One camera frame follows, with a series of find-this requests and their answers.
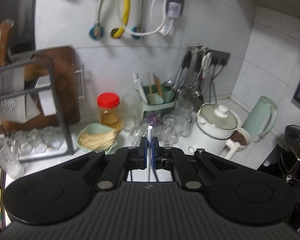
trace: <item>red lid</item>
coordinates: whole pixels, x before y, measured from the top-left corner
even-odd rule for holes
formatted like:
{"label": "red lid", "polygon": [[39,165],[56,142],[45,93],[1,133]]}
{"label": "red lid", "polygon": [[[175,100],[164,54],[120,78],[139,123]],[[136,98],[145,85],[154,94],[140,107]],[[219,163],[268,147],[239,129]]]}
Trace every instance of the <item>red lid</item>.
{"label": "red lid", "polygon": [[120,98],[115,93],[103,93],[98,96],[97,103],[103,108],[114,108],[120,104]]}

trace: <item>wooden cutting board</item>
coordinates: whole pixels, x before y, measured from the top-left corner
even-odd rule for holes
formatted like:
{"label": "wooden cutting board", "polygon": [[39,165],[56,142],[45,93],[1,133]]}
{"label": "wooden cutting board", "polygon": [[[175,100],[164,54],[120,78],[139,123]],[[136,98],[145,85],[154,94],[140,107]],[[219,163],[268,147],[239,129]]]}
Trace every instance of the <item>wooden cutting board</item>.
{"label": "wooden cutting board", "polygon": [[[80,121],[80,113],[74,77],[74,72],[76,70],[74,49],[71,47],[59,47],[37,52],[48,56],[53,60],[55,67],[56,93],[58,101],[61,104],[66,124],[78,123]],[[36,80],[40,76],[48,74],[48,70],[39,64],[29,64],[25,66],[25,81]],[[59,122],[56,115],[44,116],[39,100],[37,106],[41,112],[39,116],[24,124],[4,121],[2,122],[2,126],[7,132],[32,130],[33,128],[42,129],[49,125],[58,126]]]}

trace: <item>plastic jar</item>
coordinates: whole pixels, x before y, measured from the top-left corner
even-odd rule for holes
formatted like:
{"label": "plastic jar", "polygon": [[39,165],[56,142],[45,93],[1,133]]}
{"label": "plastic jar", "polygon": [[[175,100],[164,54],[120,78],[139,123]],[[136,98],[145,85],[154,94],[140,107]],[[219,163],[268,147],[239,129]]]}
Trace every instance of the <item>plastic jar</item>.
{"label": "plastic jar", "polygon": [[103,125],[121,131],[122,119],[119,110],[120,98],[115,93],[103,93],[97,98],[100,112],[100,122]]}

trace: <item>brown food in bowl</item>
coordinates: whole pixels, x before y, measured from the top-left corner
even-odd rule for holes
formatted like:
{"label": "brown food in bowl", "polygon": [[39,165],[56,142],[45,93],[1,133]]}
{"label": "brown food in bowl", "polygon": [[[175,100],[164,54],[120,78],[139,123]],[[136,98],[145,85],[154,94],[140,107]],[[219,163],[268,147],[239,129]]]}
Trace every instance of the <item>brown food in bowl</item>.
{"label": "brown food in bowl", "polygon": [[242,133],[240,133],[239,131],[234,131],[234,133],[231,136],[231,140],[233,140],[234,142],[238,142],[243,146],[247,145],[247,140],[245,139],[245,137],[243,136]]}

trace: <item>white countertop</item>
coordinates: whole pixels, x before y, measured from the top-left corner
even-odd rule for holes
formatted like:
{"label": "white countertop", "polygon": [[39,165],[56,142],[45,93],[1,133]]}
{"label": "white countertop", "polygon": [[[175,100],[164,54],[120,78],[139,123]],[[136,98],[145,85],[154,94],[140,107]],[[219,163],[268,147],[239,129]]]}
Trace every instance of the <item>white countertop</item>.
{"label": "white countertop", "polygon": [[[231,99],[219,100],[218,104],[226,105],[229,109],[235,111],[241,117],[242,121],[244,121],[248,116],[248,112],[246,112],[243,108],[241,108],[237,103],[235,103]],[[50,168],[52,166],[58,165],[60,163],[84,155],[85,152],[83,152],[76,146],[76,138],[79,132],[82,129],[84,129],[86,126],[87,124],[77,124],[77,125],[70,126],[70,132],[71,132],[72,141],[74,143],[74,149],[75,149],[74,155],[66,155],[66,156],[47,159],[47,160],[23,163],[25,169],[24,176],[35,173],[37,171],[44,170],[46,168]],[[121,147],[127,147],[131,145],[131,142],[128,138],[128,134],[129,133],[125,131],[122,131],[119,134],[117,139],[117,145],[114,147],[113,153]],[[266,158],[274,149],[277,143],[278,140],[276,139],[276,137],[272,133],[269,133],[259,143],[251,143],[247,148],[243,149],[242,151],[236,152],[234,156],[231,158],[231,161],[252,169],[257,169],[266,160]],[[178,143],[175,144],[174,147],[182,149],[183,152],[187,154],[188,147],[190,145],[195,145],[197,148],[204,148],[204,145],[200,145],[198,141],[194,141],[194,138],[192,138],[191,136],[180,137]],[[225,148],[225,150],[223,150],[220,156],[221,157],[226,156],[226,153],[228,151],[229,150]],[[160,181],[171,181],[171,175],[169,171],[158,170],[157,173]],[[146,170],[133,171],[132,175],[133,175],[133,181],[147,181]],[[7,187],[12,181],[13,179],[9,175],[7,175],[5,187]],[[154,174],[151,174],[151,181],[155,181]],[[6,213],[5,213],[5,218],[6,218],[6,224],[8,225],[10,223],[10,220],[6,215]]]}

